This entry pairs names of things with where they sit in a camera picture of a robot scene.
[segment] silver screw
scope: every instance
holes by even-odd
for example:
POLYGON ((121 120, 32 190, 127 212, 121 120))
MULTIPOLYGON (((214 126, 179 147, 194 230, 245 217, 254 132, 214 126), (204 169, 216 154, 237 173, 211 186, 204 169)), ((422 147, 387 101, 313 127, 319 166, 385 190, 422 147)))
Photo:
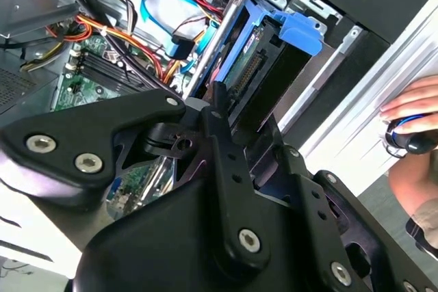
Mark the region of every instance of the silver screw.
POLYGON ((217 117, 218 119, 222 119, 222 116, 216 111, 212 111, 211 114, 213 114, 213 116, 217 117))
POLYGON ((289 149, 289 151, 290 151, 290 154, 292 154, 293 156, 300 157, 300 153, 298 153, 298 151, 295 148, 291 147, 289 149))
POLYGON ((75 166, 85 174, 95 174, 102 170, 103 162, 102 159, 95 154, 84 153, 76 158, 75 166))
POLYGON ((252 230, 242 229, 239 232, 239 241, 240 244, 251 253, 260 251, 260 240, 252 230))
POLYGON ((404 285, 404 289, 407 292, 417 292, 417 289, 415 287, 413 287, 413 285, 410 282, 408 282, 407 280, 405 280, 403 282, 403 285, 404 285))
POLYGON ((167 101, 167 103, 169 103, 169 104, 171 104, 173 106, 177 106, 178 105, 178 102, 175 99, 173 99, 173 98, 168 97, 168 98, 166 98, 166 101, 167 101))
POLYGON ((45 154, 55 150, 56 142, 49 136, 35 135, 27 139, 26 146, 32 152, 45 154))
POLYGON ((45 53, 46 53, 46 51, 44 51, 44 49, 37 49, 34 53, 34 57, 36 59, 41 59, 45 53))
POLYGON ((331 264, 331 271, 333 275, 336 277, 336 279, 344 286, 349 287, 352 283, 350 273, 348 270, 341 265, 340 263, 337 263, 336 261, 331 264))
POLYGON ((327 174, 327 179, 328 180, 330 180, 330 182, 332 183, 332 184, 336 184, 336 178, 335 178, 335 176, 333 176, 332 174, 327 174))

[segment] yellow wire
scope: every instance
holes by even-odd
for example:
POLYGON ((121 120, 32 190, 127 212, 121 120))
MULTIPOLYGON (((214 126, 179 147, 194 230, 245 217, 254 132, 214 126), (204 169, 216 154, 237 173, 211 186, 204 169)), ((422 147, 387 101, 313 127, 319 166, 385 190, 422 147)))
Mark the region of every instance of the yellow wire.
MULTIPOLYGON (((103 25, 98 24, 98 23, 96 23, 96 22, 94 22, 94 21, 88 20, 85 16, 79 15, 79 17, 80 17, 80 19, 81 19, 83 22, 85 22, 85 23, 91 25, 92 27, 94 27, 94 28, 96 28, 96 29, 99 29, 99 30, 103 30, 103 25)), ((127 34, 124 34, 123 32, 119 32, 119 31, 117 31, 117 30, 115 30, 115 29, 107 29, 107 33, 112 34, 113 36, 119 37, 120 39, 123 39, 124 41, 129 42, 130 44, 132 44, 133 46, 135 46, 135 47, 137 47, 137 48, 139 48, 139 49, 142 48, 141 44, 140 44, 136 39, 134 39, 134 38, 128 36, 127 34)), ((152 58, 149 54, 144 53, 144 55, 145 55, 147 58, 149 58, 149 60, 150 60, 153 64, 155 63, 154 60, 153 60, 153 58, 152 58)))
POLYGON ((212 20, 213 22, 216 22, 217 24, 220 25, 220 22, 216 18, 214 18, 212 15, 208 14, 207 11, 205 11, 200 5, 198 5, 198 7, 202 11, 202 13, 204 13, 204 15, 206 17, 208 17, 210 20, 212 20))
MULTIPOLYGON (((56 51, 58 51, 61 47, 62 47, 62 43, 60 42, 59 44, 57 44, 56 46, 54 46, 50 51, 48 51, 47 53, 45 53, 44 56, 42 56, 40 59, 38 59, 38 61, 44 61, 44 60, 50 58, 50 57, 51 57, 56 51)), ((29 63, 29 64, 26 64, 26 65, 23 65, 23 66, 21 67, 21 70, 23 70, 23 71, 28 71, 28 70, 30 70, 31 68, 33 68, 34 66, 37 66, 37 65, 39 65, 39 63, 36 63, 36 64, 34 64, 34 63, 29 63)))
POLYGON ((51 57, 56 51, 58 51, 60 48, 62 47, 62 43, 60 42, 59 44, 57 44, 56 46, 54 46, 50 51, 48 51, 47 53, 44 54, 43 57, 41 57, 41 59, 46 59, 51 57))
POLYGON ((170 68, 169 73, 166 75, 166 78, 164 79, 164 83, 168 83, 170 78, 173 77, 175 71, 178 69, 178 67, 181 65, 181 61, 176 61, 173 66, 170 68))
MULTIPOLYGON (((205 36, 206 31, 203 30, 201 31, 195 38, 194 41, 195 43, 199 43, 205 36)), ((172 68, 170 68, 169 73, 166 75, 166 78, 164 79, 164 83, 168 83, 170 81, 170 79, 173 77, 173 75, 175 74, 175 71, 178 69, 178 67, 180 67, 181 65, 181 61, 176 61, 172 68)))

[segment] green circuit board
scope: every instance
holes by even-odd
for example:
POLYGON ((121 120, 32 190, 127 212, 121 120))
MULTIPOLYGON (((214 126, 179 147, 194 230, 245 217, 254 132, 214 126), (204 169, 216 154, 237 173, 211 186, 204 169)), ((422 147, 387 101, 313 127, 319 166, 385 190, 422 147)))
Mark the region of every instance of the green circuit board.
POLYGON ((107 42, 101 36, 90 37, 84 40, 81 46, 99 56, 102 56, 108 48, 107 42))
POLYGON ((59 94, 53 111, 69 109, 119 96, 117 93, 101 87, 99 84, 81 75, 67 75, 67 77, 64 75, 60 79, 62 79, 62 82, 58 85, 59 94))
MULTIPOLYGON (((107 50, 107 43, 102 37, 93 36, 80 44, 76 44, 76 49, 90 51, 95 55, 103 57, 104 52, 107 50)), ((85 78, 81 75, 80 71, 66 72, 60 76, 52 111, 70 109, 119 96, 118 93, 85 78)), ((108 195, 107 201, 109 204, 117 203, 120 196, 138 194, 148 169, 148 166, 136 168, 116 179, 119 182, 121 181, 121 184, 115 193, 113 192, 108 195)))

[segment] white surface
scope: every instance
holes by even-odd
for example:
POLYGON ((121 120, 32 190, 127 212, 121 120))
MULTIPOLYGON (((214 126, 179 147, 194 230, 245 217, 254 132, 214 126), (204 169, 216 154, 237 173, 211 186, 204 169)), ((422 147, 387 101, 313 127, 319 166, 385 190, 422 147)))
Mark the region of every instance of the white surface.
POLYGON ((379 108, 412 80, 438 72, 438 0, 430 0, 300 149, 311 172, 330 170, 357 196, 396 159, 381 144, 379 108))
POLYGON ((75 277, 81 252, 27 197, 0 183, 0 215, 21 228, 0 221, 0 241, 48 256, 52 261, 0 246, 0 255, 75 277))
MULTIPOLYGON (((11 260, 4 267, 15 268, 24 265, 11 260)), ((0 292, 62 292, 68 279, 37 267, 26 266, 16 271, 2 269, 0 292)))

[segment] blue drive bracket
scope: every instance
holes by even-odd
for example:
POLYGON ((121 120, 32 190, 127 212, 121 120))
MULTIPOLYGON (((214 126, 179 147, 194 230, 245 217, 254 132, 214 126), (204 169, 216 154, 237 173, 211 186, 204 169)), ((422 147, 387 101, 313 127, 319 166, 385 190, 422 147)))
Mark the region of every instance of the blue drive bracket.
POLYGON ((259 27, 267 16, 282 24, 279 38, 284 42, 311 56, 316 56, 322 50, 324 37, 310 18, 299 13, 282 12, 264 0, 245 0, 244 9, 249 13, 249 18, 233 49, 223 62, 215 78, 216 81, 225 80, 238 55, 248 42, 253 29, 259 27))
POLYGON ((322 50, 322 36, 315 22, 299 13, 287 14, 279 38, 312 56, 322 50))

